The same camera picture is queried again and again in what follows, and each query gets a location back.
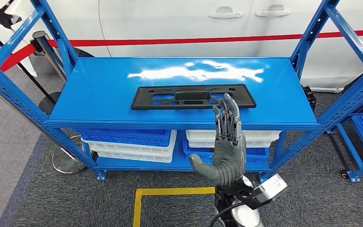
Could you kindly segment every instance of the chrome base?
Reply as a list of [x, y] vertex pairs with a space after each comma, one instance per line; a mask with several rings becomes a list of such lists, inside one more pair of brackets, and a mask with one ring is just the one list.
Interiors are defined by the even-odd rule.
[[[71, 139], [82, 149], [80, 136], [72, 136]], [[75, 174], [86, 167], [63, 148], [57, 148], [52, 154], [52, 165], [63, 174]]]

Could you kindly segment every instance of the carpet floor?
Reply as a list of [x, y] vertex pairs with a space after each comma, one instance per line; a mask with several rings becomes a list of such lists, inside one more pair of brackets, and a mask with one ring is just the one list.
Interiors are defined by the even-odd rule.
[[[317, 93], [316, 115], [339, 95]], [[348, 125], [348, 132], [354, 133]], [[289, 132], [285, 145], [300, 132]], [[339, 135], [337, 148], [355, 168]], [[62, 175], [51, 166], [57, 147], [39, 138], [19, 184], [0, 220], [0, 226], [133, 226], [137, 188], [204, 187], [212, 184], [190, 172], [109, 172], [104, 182], [88, 171]], [[360, 183], [343, 179], [337, 149], [329, 135], [320, 136], [278, 172], [288, 190], [260, 208], [266, 227], [363, 227], [363, 177]], [[258, 184], [256, 174], [249, 174]], [[204, 195], [143, 196], [142, 227], [205, 227], [215, 215], [214, 197]]]

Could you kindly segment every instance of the black plastic panel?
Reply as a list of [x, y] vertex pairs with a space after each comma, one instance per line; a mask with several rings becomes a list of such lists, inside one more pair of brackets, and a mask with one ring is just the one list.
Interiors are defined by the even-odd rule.
[[132, 110], [209, 109], [228, 93], [240, 108], [257, 104], [245, 84], [139, 87], [131, 104]]

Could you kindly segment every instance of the yellow tape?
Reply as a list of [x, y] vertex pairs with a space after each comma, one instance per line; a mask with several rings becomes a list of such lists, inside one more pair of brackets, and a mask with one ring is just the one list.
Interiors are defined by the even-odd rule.
[[134, 200], [133, 227], [140, 227], [141, 222], [141, 198], [143, 195], [197, 195], [214, 194], [214, 187], [201, 188], [138, 188]]

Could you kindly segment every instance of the red barrier tape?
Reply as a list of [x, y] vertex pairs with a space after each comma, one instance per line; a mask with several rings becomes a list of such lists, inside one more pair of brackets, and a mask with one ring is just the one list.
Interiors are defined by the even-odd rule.
[[[356, 31], [358, 36], [363, 36], [363, 30]], [[194, 38], [194, 39], [129, 39], [129, 40], [70, 40], [72, 46], [124, 46], [124, 45], [158, 45], [158, 44], [196, 44], [196, 43], [221, 43], [221, 42], [247, 42], [247, 41], [269, 41], [269, 40], [288, 40], [300, 39], [302, 34], [291, 35], [263, 35], [247, 37], [221, 37], [221, 38]], [[317, 38], [342, 37], [340, 32], [320, 33]], [[48, 40], [52, 47], [57, 47], [54, 40]], [[29, 44], [23, 49], [11, 54], [0, 70], [6, 71], [19, 63], [25, 57], [35, 51]]]

